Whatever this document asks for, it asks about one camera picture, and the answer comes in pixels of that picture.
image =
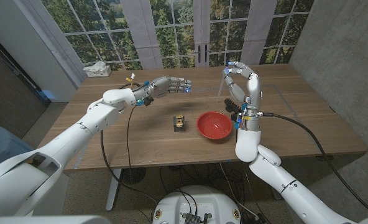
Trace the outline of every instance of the tissue box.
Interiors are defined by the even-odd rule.
[[[105,66],[105,70],[103,71],[97,71],[97,72],[86,71],[86,74],[89,77],[107,77],[111,74],[111,67],[107,65]]]

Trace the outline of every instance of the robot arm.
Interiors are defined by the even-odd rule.
[[[45,146],[0,163],[0,216],[24,216],[53,187],[65,166],[90,139],[116,122],[126,107],[149,105],[153,97],[189,91],[191,81],[162,77],[132,91],[108,90],[87,113]]]
[[[280,192],[305,223],[354,223],[332,211],[317,196],[282,168],[276,153],[260,145],[259,112],[261,90],[259,76],[241,62],[229,62],[234,68],[225,68],[223,75],[235,100],[242,103],[242,113],[237,118],[238,127],[235,153],[244,162],[251,162],[250,170],[260,179]],[[249,96],[233,83],[230,73],[247,78]]]

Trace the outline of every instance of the concrete wall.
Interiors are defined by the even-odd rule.
[[[0,1],[0,43],[51,101],[71,99],[75,87],[14,1]]]
[[[368,1],[315,0],[290,65],[368,147]],[[368,152],[361,157],[336,156],[333,162],[368,203]],[[335,211],[354,221],[368,217],[323,162],[290,159],[286,166]],[[302,166],[308,171],[299,170]]]

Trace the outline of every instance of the red bowl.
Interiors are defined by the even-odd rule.
[[[216,111],[208,111],[199,116],[196,127],[204,137],[209,139],[225,138],[232,130],[231,120]]]

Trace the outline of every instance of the window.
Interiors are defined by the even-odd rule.
[[[240,61],[251,1],[211,0],[209,66]]]
[[[142,69],[120,0],[42,0],[83,65]]]
[[[278,0],[260,64],[288,63],[314,0]]]
[[[150,0],[164,68],[195,67],[192,0]]]

